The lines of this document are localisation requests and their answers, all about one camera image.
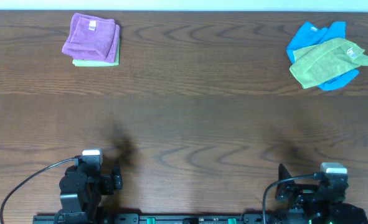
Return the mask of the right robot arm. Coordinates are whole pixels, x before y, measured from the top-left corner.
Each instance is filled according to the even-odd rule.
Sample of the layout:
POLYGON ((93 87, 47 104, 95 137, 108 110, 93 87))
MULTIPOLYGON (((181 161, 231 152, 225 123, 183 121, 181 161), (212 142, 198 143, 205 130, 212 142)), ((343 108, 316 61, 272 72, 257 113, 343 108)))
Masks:
POLYGON ((287 208, 268 223, 368 224, 364 209, 345 202, 349 187, 347 168, 338 162, 324 162, 311 175, 318 184, 299 184, 283 164, 278 167, 275 199, 287 208))

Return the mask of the green microfiber cloth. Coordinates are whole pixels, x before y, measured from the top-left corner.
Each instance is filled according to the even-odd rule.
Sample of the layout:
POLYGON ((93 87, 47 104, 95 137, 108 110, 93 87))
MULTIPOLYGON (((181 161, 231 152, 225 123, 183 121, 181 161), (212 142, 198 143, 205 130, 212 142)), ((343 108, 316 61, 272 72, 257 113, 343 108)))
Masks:
POLYGON ((293 52, 291 74, 304 89, 318 86, 353 69, 368 67, 368 55, 357 44, 335 38, 293 52))

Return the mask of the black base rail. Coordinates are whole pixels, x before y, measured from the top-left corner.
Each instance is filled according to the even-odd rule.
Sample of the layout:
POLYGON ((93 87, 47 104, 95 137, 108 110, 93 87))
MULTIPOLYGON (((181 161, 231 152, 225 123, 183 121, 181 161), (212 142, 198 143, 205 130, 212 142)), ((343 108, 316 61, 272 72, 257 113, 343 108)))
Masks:
POLYGON ((101 224, 262 224, 262 214, 243 215, 138 215, 120 213, 108 218, 99 218, 91 223, 101 224))

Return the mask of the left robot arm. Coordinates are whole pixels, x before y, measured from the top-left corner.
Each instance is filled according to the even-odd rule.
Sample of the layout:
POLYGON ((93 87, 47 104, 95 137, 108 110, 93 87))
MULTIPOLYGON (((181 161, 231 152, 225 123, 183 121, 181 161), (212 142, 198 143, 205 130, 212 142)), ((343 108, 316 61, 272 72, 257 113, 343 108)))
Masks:
POLYGON ((62 208, 53 223, 114 223, 113 215, 100 202, 102 196, 123 187, 119 160, 108 175, 101 173, 100 156, 78 156, 74 161, 59 182, 62 208))

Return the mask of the light green folded cloth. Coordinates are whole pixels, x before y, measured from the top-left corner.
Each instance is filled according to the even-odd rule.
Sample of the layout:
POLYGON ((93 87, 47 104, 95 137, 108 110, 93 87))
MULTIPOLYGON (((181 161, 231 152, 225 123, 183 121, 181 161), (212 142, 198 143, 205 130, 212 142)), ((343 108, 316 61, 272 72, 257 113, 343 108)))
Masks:
POLYGON ((76 67, 114 67, 120 64, 120 46, 116 49, 116 58, 113 63, 94 61, 94 60, 76 60, 73 59, 72 63, 76 67))

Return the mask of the blue crumpled cloth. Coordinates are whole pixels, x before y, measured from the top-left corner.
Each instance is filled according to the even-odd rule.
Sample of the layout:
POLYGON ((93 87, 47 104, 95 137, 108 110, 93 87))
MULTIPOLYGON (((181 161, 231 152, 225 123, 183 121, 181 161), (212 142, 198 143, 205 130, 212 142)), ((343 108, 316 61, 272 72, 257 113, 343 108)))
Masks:
MULTIPOLYGON (((294 51, 309 47, 316 44, 321 44, 327 40, 334 38, 346 38, 346 22, 338 21, 333 22, 329 28, 323 27, 317 28, 310 22, 305 22, 297 31, 295 36, 286 48, 286 53, 291 63, 295 62, 294 51)), ((354 69, 343 73, 337 77, 334 77, 324 83, 318 85, 318 88, 322 91, 333 91, 346 86, 355 77, 357 77, 359 71, 354 69)))

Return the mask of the purple folded cloth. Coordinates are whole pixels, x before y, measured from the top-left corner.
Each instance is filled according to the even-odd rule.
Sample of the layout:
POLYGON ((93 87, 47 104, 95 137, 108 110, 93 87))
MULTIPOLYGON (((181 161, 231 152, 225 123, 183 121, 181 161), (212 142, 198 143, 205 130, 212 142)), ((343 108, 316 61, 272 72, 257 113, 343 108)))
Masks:
POLYGON ((74 60, 115 63, 120 27, 114 19, 75 13, 62 53, 74 60))

